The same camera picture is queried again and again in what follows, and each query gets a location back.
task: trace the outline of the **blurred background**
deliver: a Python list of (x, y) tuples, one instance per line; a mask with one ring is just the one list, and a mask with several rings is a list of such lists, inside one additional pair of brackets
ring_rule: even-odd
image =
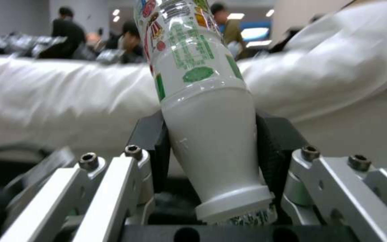
[[(70, 6), (86, 33), (102, 29), (102, 39), (120, 35), (133, 18), (134, 0), (0, 0), (0, 35), (20, 32), (49, 35), (60, 6)], [(242, 36), (254, 52), (286, 37), (290, 28), (306, 26), (314, 16), (337, 11), (350, 0), (226, 0), (232, 18), (241, 22)]]

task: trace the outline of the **white cloth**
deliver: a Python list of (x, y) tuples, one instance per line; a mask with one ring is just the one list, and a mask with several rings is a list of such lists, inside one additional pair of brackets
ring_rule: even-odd
[(238, 63), (260, 110), (297, 122), (381, 92), (387, 88), (387, 1), (325, 16), (285, 50)]
[[(239, 63), (261, 111), (305, 121), (374, 95), (387, 88), (387, 2), (326, 16), (287, 49)], [(147, 65), (0, 58), (0, 145), (114, 156), (158, 109)]]

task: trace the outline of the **plastic bottle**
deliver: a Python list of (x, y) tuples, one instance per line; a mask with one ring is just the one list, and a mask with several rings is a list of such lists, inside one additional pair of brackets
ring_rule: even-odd
[(137, 0), (134, 15), (174, 154), (203, 202), (198, 219), (266, 210), (253, 99), (207, 1)]

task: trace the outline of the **man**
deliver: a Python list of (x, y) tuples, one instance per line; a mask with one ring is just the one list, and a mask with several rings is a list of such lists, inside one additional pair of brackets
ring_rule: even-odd
[(71, 8), (63, 6), (59, 9), (59, 18), (53, 21), (52, 37), (67, 37), (67, 40), (41, 53), (41, 58), (71, 58), (80, 44), (86, 43), (85, 32), (73, 18)]
[(140, 33), (134, 21), (126, 21), (123, 24), (122, 37), (119, 39), (119, 49), (125, 51), (121, 58), (122, 64), (145, 62)]
[(240, 22), (234, 19), (228, 19), (229, 12), (221, 3), (214, 3), (210, 8), (218, 25), (225, 25), (223, 38), (225, 44), (230, 49), (235, 59), (240, 59), (245, 56), (243, 52), (245, 45), (243, 37), (241, 37)]

